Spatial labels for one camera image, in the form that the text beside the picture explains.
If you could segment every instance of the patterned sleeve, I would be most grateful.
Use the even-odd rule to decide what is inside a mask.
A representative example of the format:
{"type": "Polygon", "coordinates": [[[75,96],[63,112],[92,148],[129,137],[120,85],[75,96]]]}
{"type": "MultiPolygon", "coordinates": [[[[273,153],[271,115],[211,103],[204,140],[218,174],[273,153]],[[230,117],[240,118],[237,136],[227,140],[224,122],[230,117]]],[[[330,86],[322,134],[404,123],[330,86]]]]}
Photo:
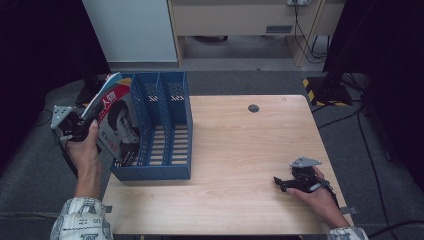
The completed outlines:
{"type": "Polygon", "coordinates": [[[106,207],[97,199],[69,199],[53,225],[50,240],[56,239],[113,239],[110,224],[105,219],[106,207]]]}
{"type": "Polygon", "coordinates": [[[368,237],[362,228],[347,227],[331,230],[328,240],[368,240],[368,237]]]}

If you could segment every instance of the gray carpet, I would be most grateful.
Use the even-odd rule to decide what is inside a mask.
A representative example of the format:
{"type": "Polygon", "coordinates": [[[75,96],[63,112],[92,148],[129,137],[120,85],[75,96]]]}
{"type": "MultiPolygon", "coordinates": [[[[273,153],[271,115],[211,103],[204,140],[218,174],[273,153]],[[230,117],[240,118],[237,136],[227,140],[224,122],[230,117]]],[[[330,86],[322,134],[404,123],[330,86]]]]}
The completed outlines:
{"type": "MultiPolygon", "coordinates": [[[[226,71],[187,72],[191,95],[239,95],[239,94],[301,94],[306,96],[302,79],[320,76],[319,72],[266,72],[226,71]]],[[[46,96],[46,109],[54,105],[72,105],[82,87],[77,81],[50,92],[46,96]]],[[[359,94],[349,88],[354,99],[359,94]]],[[[354,113],[361,103],[348,107],[325,107],[314,112],[317,126],[354,113]]],[[[48,121],[50,114],[44,111],[39,122],[48,121]]],[[[406,220],[424,220],[424,193],[413,183],[402,164],[386,160],[385,150],[363,114],[360,120],[377,168],[387,215],[392,224],[406,220]]],[[[353,216],[357,226],[368,234],[386,226],[378,196],[375,177],[371,168],[356,116],[320,129],[325,148],[335,170],[345,199],[359,210],[353,216]]],[[[110,172],[111,157],[106,150],[100,155],[105,166],[102,193],[110,172]]],[[[49,122],[35,126],[23,141],[20,151],[0,179],[0,214],[42,213],[57,214],[63,203],[73,196],[76,179],[55,145],[49,122]]],[[[33,216],[0,219],[0,239],[48,239],[54,220],[33,216]]],[[[408,225],[394,230],[399,239],[422,239],[424,227],[408,225]]],[[[131,239],[117,236],[116,239],[131,239]]],[[[161,239],[152,236],[150,239],[161,239]]],[[[326,239],[325,236],[305,236],[304,239],[326,239]]],[[[384,233],[373,239],[394,239],[384,233]]]]}

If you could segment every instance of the electrical outlet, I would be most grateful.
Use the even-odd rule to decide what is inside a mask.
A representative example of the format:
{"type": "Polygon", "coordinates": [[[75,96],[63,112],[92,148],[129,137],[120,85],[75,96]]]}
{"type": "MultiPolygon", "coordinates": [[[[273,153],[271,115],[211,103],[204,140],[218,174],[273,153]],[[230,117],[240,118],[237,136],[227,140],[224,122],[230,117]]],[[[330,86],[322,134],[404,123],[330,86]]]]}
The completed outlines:
{"type": "Polygon", "coordinates": [[[312,0],[287,0],[287,6],[306,6],[311,4],[312,0]]]}

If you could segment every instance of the yellow and black striped object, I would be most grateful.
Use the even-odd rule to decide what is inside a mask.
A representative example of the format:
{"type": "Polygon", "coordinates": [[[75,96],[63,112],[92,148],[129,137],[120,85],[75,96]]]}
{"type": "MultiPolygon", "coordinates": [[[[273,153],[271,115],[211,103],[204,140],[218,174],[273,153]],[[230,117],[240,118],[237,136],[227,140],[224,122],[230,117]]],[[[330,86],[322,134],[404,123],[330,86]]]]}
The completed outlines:
{"type": "Polygon", "coordinates": [[[306,92],[308,93],[309,101],[313,106],[350,106],[352,103],[350,101],[340,101],[340,100],[319,100],[314,94],[314,90],[311,88],[308,79],[303,79],[303,86],[305,87],[306,92]]]}

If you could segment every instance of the book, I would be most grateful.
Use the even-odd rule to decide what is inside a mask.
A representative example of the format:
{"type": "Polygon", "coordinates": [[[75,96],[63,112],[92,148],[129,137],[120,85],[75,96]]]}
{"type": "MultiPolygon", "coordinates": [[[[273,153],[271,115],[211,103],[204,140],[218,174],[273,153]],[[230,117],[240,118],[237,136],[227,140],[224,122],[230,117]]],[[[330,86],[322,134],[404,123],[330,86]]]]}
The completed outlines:
{"type": "Polygon", "coordinates": [[[108,76],[81,117],[95,118],[99,139],[121,166],[137,164],[140,131],[130,92],[131,78],[120,73],[108,76]]]}

